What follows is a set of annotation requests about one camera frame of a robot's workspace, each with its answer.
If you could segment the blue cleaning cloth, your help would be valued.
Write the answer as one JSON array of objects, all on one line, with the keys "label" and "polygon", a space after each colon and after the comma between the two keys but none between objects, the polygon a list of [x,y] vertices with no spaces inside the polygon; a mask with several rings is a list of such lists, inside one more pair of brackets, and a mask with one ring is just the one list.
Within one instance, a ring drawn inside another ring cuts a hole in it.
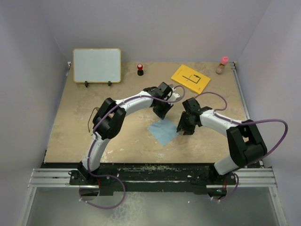
[{"label": "blue cleaning cloth", "polygon": [[159,144],[165,146],[178,136],[177,127],[169,119],[159,120],[148,127]]}]

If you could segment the thin framed sunglasses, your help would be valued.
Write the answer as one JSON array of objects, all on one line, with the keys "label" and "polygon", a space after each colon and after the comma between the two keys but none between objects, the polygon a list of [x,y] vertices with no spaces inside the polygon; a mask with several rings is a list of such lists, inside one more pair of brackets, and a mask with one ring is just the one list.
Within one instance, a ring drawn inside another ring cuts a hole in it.
[{"label": "thin framed sunglasses", "polygon": [[88,119],[88,122],[87,122],[87,128],[88,128],[88,132],[90,133],[90,122],[91,122],[91,119],[92,119],[92,116],[94,114],[94,111],[98,111],[99,110],[99,107],[94,107],[90,116],[89,116],[89,119]]}]

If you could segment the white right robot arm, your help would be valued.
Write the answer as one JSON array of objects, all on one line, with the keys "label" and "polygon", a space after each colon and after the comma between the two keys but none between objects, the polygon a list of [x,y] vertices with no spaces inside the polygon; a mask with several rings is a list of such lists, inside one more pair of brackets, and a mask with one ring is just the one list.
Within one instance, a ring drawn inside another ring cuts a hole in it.
[{"label": "white right robot arm", "polygon": [[228,117],[222,119],[212,108],[201,107],[194,98],[185,100],[182,105],[184,111],[177,126],[178,132],[193,135],[197,126],[204,126],[227,138],[229,155],[209,168],[212,183],[220,184],[233,170],[243,168],[267,154],[267,147],[257,126],[248,125],[251,120],[235,121]]}]

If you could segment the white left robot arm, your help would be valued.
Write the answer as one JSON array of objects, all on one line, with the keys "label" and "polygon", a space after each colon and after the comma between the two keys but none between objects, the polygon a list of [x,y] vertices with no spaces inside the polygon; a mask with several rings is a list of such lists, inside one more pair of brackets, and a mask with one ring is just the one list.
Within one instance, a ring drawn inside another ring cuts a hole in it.
[{"label": "white left robot arm", "polygon": [[176,92],[176,87],[162,82],[157,87],[144,88],[138,94],[121,100],[105,99],[93,118],[92,142],[78,166],[80,179],[87,185],[96,181],[106,146],[119,134],[127,116],[142,109],[152,108],[160,119],[164,119],[174,103],[183,97],[184,94]]}]

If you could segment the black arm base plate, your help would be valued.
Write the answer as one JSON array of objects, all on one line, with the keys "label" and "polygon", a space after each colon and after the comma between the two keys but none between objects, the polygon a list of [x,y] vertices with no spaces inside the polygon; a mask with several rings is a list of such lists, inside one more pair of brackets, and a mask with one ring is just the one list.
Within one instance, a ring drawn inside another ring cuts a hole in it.
[{"label": "black arm base plate", "polygon": [[80,163],[43,163],[43,169],[66,169],[70,185],[99,189],[102,196],[114,192],[188,192],[226,194],[235,185],[233,173],[224,176],[212,163],[100,163],[91,176]]}]

